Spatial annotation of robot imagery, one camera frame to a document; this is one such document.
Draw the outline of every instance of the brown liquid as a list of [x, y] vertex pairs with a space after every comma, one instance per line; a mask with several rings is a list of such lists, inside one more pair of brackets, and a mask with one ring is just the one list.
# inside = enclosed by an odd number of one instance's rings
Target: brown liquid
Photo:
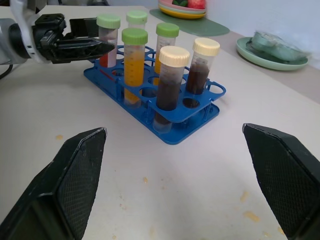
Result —
[[[164, 82], [160, 78], [158, 92], [156, 95], [156, 106], [165, 111], [176, 109], [180, 92], [180, 85], [181, 82]], [[157, 112], [155, 114], [154, 120], [162, 125], [170, 124], [170, 121], [165, 119]]]
[[205, 64], [192, 64], [185, 89], [191, 94], [202, 94], [208, 79], [209, 68]]

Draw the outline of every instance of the white table surface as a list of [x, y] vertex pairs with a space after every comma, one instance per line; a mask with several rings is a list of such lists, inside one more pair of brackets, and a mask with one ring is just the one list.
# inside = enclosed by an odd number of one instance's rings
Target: white table surface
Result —
[[[43, 13], [67, 18], [114, 13], [124, 28], [132, 9], [145, 8], [47, 6]], [[0, 7], [0, 16], [12, 15]], [[149, 16], [152, 48], [159, 22]], [[176, 44], [192, 51], [195, 38], [181, 32]], [[258, 186], [242, 125], [290, 133], [320, 159], [319, 104], [222, 50], [209, 76], [227, 89], [216, 101], [219, 116], [172, 146], [87, 80], [83, 71], [90, 66], [88, 61], [53, 65], [28, 60], [0, 81], [0, 221], [66, 139], [107, 127], [84, 240], [286, 239]], [[241, 202], [244, 192], [248, 198]], [[244, 217], [246, 211], [260, 221]]]

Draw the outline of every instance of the green cap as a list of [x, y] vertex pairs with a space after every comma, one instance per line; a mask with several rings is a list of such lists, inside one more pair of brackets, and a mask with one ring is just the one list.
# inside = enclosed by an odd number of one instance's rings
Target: green cap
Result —
[[137, 24], [137, 25], [142, 25], [146, 24], [148, 20], [148, 14], [145, 11], [129, 11], [126, 14], [126, 20], [130, 24]]
[[166, 38], [176, 38], [179, 35], [179, 27], [172, 23], [162, 22], [156, 26], [156, 34]]
[[122, 42], [128, 45], [145, 45], [148, 42], [148, 33], [140, 28], [123, 29]]
[[113, 14], [100, 14], [96, 17], [96, 24], [105, 29], [119, 29], [120, 17]]

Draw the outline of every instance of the yellow plate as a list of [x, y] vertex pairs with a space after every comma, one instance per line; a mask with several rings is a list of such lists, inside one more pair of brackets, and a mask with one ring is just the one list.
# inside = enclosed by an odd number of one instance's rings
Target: yellow plate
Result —
[[168, 9], [165, 9], [163, 7], [159, 7], [159, 9], [164, 12], [165, 14], [168, 14], [172, 17], [178, 18], [178, 19], [200, 19], [203, 18], [206, 13], [203, 14], [188, 14], [188, 13], [181, 13], [176, 11], [171, 11]]

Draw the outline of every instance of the blue test tube rack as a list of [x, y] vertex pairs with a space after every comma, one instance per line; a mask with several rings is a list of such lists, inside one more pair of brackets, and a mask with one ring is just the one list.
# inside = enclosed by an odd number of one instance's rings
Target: blue test tube rack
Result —
[[[176, 145], [219, 114], [219, 108], [212, 102], [222, 97], [226, 93], [226, 89], [217, 82], [208, 79], [203, 94], [191, 94], [186, 91], [188, 74], [184, 74], [176, 109], [172, 111], [161, 110], [156, 105], [158, 86], [153, 85], [154, 78], [159, 77], [154, 70], [156, 52], [150, 47], [146, 46], [145, 48], [144, 79], [141, 86], [132, 87], [125, 84], [124, 59], [117, 59], [116, 65], [109, 68], [100, 66], [98, 59], [94, 60], [92, 61], [94, 66], [86, 69], [84, 71], [84, 76], [135, 117], [140, 123], [146, 126], [158, 138], [166, 144]], [[124, 55], [123, 45], [118, 46], [117, 54]], [[222, 92], [211, 92], [210, 87], [212, 85], [221, 88]], [[125, 105], [124, 89], [128, 89], [141, 99], [141, 107], [131, 108]], [[190, 108], [189, 104], [189, 107], [184, 105], [184, 102], [186, 101], [188, 103], [193, 103], [192, 108]], [[158, 112], [168, 121], [173, 123], [170, 132], [159, 133], [154, 130], [153, 120], [155, 112]]]

